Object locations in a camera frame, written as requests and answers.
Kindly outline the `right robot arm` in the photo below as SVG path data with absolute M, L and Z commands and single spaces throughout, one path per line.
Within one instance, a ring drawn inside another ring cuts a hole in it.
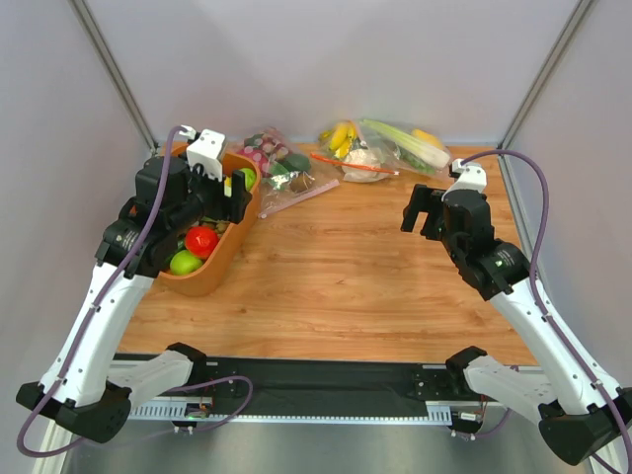
M 590 357 L 552 303 L 535 299 L 545 292 L 530 282 L 530 263 L 516 245 L 496 238 L 485 195 L 474 190 L 444 191 L 416 185 L 403 210 L 401 229 L 440 242 L 459 275 L 511 324 L 536 358 L 539 375 L 518 373 L 485 351 L 469 347 L 446 366 L 457 386 L 492 398 L 537 425 L 561 460 L 578 465 L 617 439 L 620 430 L 607 406 L 613 401 L 624 425 L 631 424 L 631 391 Z

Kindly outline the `fake green celery stalk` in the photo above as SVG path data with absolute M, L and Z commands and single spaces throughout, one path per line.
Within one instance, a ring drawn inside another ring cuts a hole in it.
M 442 170 L 449 163 L 450 156 L 445 148 L 434 148 L 401 128 L 368 118 L 362 119 L 360 124 L 405 149 L 412 154 L 418 162 L 426 166 L 430 166 L 436 170 Z

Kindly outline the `fake yellow lemon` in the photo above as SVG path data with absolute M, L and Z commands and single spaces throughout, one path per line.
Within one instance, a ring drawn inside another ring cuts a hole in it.
M 437 148 L 437 149 L 444 148 L 444 145 L 439 138 L 421 129 L 418 129 L 418 128 L 412 129 L 411 135 L 434 148 Z

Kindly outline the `clear zip bag pink slider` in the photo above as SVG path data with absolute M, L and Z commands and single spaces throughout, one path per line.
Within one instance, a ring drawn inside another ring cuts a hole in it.
M 394 155 L 400 167 L 432 176 L 443 172 L 451 161 L 450 152 L 443 143 L 423 130 L 369 118 L 362 119 L 359 124 L 385 144 L 395 146 Z

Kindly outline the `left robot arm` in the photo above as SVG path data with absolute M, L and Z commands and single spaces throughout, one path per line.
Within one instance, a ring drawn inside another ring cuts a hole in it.
M 82 440 L 106 443 L 130 412 L 170 393 L 214 385 L 204 353 L 182 343 L 131 369 L 111 362 L 137 305 L 174 256 L 180 237 L 210 218 L 239 223 L 252 196 L 243 172 L 212 179 L 201 165 L 152 158 L 135 176 L 135 194 L 110 224 L 96 253 L 77 319 L 49 370 L 23 384 L 17 402 Z

